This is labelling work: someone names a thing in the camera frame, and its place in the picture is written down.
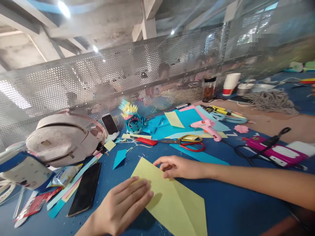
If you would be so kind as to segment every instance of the metal mesh railing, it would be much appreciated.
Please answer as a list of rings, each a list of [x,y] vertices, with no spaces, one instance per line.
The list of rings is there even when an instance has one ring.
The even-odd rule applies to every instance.
[[[301,7],[280,17],[281,11],[0,74],[0,151],[25,140],[41,118],[62,109],[98,121],[111,113],[121,127],[122,99],[150,117],[201,99],[205,77],[217,76],[221,89],[231,72],[260,78],[286,68],[291,60],[314,59],[314,27],[288,35],[293,21],[297,28],[314,25],[314,13]],[[280,35],[275,55],[249,55],[247,35],[260,32]]]

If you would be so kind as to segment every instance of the bag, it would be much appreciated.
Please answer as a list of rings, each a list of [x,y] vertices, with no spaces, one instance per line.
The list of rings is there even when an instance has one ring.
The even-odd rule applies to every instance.
[[[83,118],[96,125],[91,131],[80,123]],[[63,167],[96,155],[99,143],[104,145],[104,127],[90,117],[64,110],[47,116],[38,122],[36,130],[26,140],[28,150],[53,167]]]

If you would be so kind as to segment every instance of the ceiling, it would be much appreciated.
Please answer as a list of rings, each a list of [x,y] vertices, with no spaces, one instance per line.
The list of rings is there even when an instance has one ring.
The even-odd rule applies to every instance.
[[[152,2],[156,36],[223,22],[235,0],[144,0]],[[144,20],[141,0],[0,0],[0,72],[70,57],[133,41]],[[243,0],[242,11],[261,8],[268,0]],[[202,22],[195,23],[204,16]]]

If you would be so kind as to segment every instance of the person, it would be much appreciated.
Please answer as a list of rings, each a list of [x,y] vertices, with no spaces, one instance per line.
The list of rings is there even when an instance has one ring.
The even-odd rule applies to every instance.
[[[315,211],[315,175],[274,168],[238,167],[162,156],[154,163],[164,178],[210,178],[251,189]],[[131,177],[111,189],[76,236],[120,235],[153,196],[147,180]]]

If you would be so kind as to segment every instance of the red and white cup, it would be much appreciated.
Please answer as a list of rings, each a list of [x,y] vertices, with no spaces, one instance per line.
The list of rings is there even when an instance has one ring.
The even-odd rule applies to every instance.
[[[241,76],[240,73],[228,74],[226,76],[223,85],[223,96],[230,96],[233,93],[240,79],[240,76]]]

